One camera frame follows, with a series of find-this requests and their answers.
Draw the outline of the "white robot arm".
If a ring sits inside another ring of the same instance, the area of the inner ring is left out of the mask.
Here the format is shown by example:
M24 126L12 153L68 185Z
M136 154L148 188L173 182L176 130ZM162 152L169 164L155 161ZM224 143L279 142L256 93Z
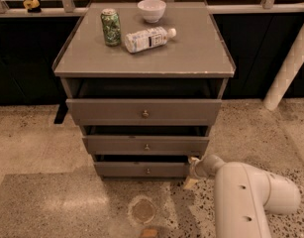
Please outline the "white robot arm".
M266 215L291 214L301 193L291 179L239 162L210 155L189 159L189 189L213 178L216 238L271 238Z

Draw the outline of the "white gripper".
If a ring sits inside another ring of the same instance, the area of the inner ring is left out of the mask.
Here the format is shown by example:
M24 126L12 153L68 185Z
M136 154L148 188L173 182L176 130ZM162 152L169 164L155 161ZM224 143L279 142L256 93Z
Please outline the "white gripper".
M202 160L191 156L188 157L188 163L190 165L189 174L192 178L186 179L183 186L184 189L191 189L197 183L197 179L207 179L210 176Z

